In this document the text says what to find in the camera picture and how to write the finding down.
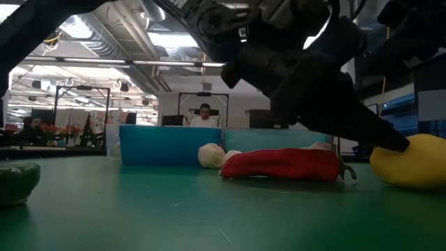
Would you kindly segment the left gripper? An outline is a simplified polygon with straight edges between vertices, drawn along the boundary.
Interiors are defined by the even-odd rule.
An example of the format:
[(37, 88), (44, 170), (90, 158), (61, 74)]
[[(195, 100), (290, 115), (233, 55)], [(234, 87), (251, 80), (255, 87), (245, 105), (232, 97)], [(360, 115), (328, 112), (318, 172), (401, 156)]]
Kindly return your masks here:
[(357, 98), (351, 76), (341, 71), (364, 43), (347, 17), (331, 17), (326, 24), (299, 20), (285, 29), (255, 17), (222, 79), (229, 88), (243, 79), (260, 90), (289, 124), (403, 152), (409, 140)]

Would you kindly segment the long red pepper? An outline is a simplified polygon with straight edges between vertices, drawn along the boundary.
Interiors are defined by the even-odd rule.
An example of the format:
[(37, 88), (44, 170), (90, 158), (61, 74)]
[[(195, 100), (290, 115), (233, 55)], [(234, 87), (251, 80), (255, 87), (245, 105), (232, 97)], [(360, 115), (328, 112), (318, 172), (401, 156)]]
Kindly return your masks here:
[(332, 150), (327, 149), (263, 149), (237, 153), (225, 161), (220, 176), (241, 178), (265, 176), (298, 181), (335, 182), (354, 169), (346, 165)]

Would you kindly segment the yellow lemon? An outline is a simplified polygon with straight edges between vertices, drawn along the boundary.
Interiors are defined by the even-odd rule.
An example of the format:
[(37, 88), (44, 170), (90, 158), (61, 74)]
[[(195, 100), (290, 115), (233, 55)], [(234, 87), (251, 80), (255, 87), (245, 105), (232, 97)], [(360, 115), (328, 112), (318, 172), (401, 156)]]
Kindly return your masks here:
[(446, 139), (418, 134), (408, 140), (404, 152), (375, 148), (369, 159), (373, 173), (401, 188), (446, 191)]

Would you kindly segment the teal plastic bin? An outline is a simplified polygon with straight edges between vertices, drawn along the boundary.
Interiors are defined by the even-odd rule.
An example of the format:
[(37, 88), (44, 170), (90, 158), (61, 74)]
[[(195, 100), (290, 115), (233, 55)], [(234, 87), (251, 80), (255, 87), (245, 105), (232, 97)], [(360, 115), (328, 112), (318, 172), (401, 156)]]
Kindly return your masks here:
[(226, 129), (225, 151), (256, 151), (309, 147), (315, 142), (333, 143), (333, 136), (310, 130), (289, 129)]

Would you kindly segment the person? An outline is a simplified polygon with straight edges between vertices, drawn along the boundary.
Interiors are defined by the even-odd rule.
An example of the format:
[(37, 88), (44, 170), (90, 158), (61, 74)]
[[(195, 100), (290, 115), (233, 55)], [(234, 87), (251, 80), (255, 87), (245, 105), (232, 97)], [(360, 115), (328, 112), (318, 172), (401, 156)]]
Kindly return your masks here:
[(41, 129), (42, 119), (26, 117), (24, 118), (24, 127), (20, 132), (24, 141), (34, 146), (43, 146), (45, 143), (45, 133)]
[(217, 121), (214, 120), (210, 113), (211, 108), (207, 103), (203, 103), (200, 106), (200, 115), (190, 122), (190, 127), (198, 127), (198, 128), (216, 128)]

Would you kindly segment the dark blue plastic bin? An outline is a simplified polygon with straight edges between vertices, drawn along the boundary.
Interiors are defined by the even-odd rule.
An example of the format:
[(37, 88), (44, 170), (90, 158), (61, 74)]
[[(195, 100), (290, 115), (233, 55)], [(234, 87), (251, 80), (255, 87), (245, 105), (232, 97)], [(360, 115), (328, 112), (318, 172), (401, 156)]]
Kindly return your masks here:
[(122, 125), (121, 160), (125, 165), (198, 167), (199, 148), (221, 144), (219, 128)]

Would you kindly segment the clear plastic basket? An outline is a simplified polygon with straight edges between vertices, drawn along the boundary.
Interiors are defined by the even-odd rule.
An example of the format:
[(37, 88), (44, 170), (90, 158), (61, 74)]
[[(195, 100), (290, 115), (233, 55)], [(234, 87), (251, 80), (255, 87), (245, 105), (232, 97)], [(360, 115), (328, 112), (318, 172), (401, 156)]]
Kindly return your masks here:
[(106, 152), (110, 158), (121, 157), (121, 143), (119, 137), (119, 125), (106, 125)]

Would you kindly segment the long ceiling light bar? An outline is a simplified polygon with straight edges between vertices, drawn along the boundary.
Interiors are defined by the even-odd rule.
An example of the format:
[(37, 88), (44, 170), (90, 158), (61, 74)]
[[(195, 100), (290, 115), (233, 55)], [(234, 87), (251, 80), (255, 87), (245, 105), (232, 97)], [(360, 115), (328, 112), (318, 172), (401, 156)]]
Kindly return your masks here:
[(129, 60), (129, 59), (89, 59), (57, 56), (27, 56), (22, 60), (23, 64), (38, 64), (49, 66), (72, 65), (95, 65), (105, 67), (117, 66), (171, 66), (171, 67), (191, 67), (191, 68), (221, 68), (225, 63), (205, 62), (205, 61), (161, 61), (161, 60)]

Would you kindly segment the orange flower bouquet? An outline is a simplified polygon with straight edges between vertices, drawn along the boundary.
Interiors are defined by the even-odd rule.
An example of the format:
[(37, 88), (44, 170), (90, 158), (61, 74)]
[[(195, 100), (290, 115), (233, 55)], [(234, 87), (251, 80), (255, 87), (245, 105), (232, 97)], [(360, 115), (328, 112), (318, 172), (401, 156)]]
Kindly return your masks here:
[(40, 129), (44, 132), (46, 146), (72, 147), (80, 143), (80, 136), (84, 129), (80, 125), (56, 127), (43, 124)]

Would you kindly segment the black ceiling device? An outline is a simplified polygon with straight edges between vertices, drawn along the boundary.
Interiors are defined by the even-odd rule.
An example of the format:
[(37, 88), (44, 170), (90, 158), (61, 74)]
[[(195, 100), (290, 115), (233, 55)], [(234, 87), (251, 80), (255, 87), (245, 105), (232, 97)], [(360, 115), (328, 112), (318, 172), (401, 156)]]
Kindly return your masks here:
[(51, 34), (49, 34), (49, 36), (46, 37), (46, 39), (44, 39), (43, 43), (48, 46), (54, 46), (60, 41), (62, 36), (63, 36), (62, 30), (56, 29), (53, 32), (51, 32)]

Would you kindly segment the black rig frame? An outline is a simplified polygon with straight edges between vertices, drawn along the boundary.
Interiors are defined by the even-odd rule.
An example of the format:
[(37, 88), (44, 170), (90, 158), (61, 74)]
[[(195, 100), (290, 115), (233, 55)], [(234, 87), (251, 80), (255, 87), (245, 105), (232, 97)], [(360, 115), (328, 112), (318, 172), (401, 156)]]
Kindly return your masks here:
[[(211, 93), (209, 91), (201, 91), (201, 92), (180, 92), (178, 94), (178, 105), (177, 105), (177, 115), (180, 116), (181, 112), (180, 112), (180, 108), (181, 105), (190, 97), (190, 96), (196, 96), (196, 97), (217, 97), (225, 106), (225, 115), (220, 115), (217, 114), (216, 109), (214, 109), (211, 112), (212, 116), (217, 116), (218, 120), (217, 120), (217, 127), (220, 128), (227, 128), (229, 126), (228, 123), (228, 115), (229, 115), (229, 94), (227, 93)], [(200, 111), (199, 108), (190, 108), (188, 109), (188, 111), (183, 114), (183, 125), (184, 126), (189, 126), (190, 122), (197, 117), (198, 115), (200, 115)]]

